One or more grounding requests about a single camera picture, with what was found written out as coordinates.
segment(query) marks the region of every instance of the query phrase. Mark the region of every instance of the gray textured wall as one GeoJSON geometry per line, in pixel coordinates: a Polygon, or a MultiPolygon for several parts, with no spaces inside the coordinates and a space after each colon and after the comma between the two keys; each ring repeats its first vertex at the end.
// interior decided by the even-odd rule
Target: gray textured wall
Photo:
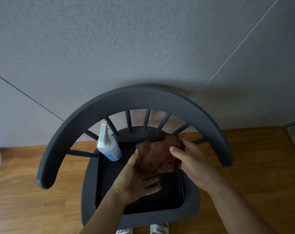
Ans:
{"type": "MultiPolygon", "coordinates": [[[[295,0],[0,0],[0,76],[42,105],[26,110],[45,110],[36,123],[49,124],[37,142],[29,137],[40,128],[29,125],[1,146],[46,143],[50,121],[138,83],[186,95],[224,129],[283,124],[295,120],[295,0]]],[[[9,104],[0,110],[4,135],[25,121],[9,104]]],[[[111,120],[126,127],[123,114],[111,120]]],[[[171,118],[166,130],[181,123],[171,118]]]]}

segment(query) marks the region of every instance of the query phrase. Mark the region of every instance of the brown towel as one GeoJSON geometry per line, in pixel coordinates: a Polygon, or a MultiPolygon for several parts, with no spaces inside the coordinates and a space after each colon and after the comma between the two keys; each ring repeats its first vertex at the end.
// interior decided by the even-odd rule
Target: brown towel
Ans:
{"type": "Polygon", "coordinates": [[[181,160],[170,153],[170,146],[184,149],[179,137],[173,134],[166,134],[160,141],[145,141],[137,144],[136,148],[140,151],[135,165],[137,171],[147,177],[177,171],[181,160]]]}

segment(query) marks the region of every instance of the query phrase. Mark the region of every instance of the spray bottle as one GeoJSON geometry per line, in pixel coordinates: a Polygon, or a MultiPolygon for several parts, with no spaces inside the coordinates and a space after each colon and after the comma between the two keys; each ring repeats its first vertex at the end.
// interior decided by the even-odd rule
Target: spray bottle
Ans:
{"type": "Polygon", "coordinates": [[[117,141],[107,132],[106,121],[102,121],[97,148],[111,161],[117,161],[122,155],[117,141]]]}

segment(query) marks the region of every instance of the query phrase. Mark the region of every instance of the right hand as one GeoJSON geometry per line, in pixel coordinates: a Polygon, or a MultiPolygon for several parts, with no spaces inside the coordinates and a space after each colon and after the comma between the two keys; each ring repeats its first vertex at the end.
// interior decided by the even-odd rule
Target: right hand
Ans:
{"type": "Polygon", "coordinates": [[[171,154],[182,161],[180,169],[188,175],[195,185],[209,192],[210,187],[213,186],[215,181],[222,179],[221,175],[210,164],[197,145],[185,139],[181,141],[185,151],[171,146],[171,154]]]}

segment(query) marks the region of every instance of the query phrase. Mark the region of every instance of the chair backrest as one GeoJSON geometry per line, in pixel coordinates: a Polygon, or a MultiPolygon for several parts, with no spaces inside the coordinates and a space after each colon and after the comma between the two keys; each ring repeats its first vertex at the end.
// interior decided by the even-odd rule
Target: chair backrest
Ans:
{"type": "Polygon", "coordinates": [[[65,155],[91,126],[110,115],[134,109],[158,110],[181,118],[186,124],[176,133],[192,125],[210,143],[223,166],[229,167],[234,163],[231,147],[219,126],[196,103],[160,87],[129,86],[91,99],[63,122],[53,135],[40,162],[37,173],[38,185],[48,189],[54,184],[65,155]]]}

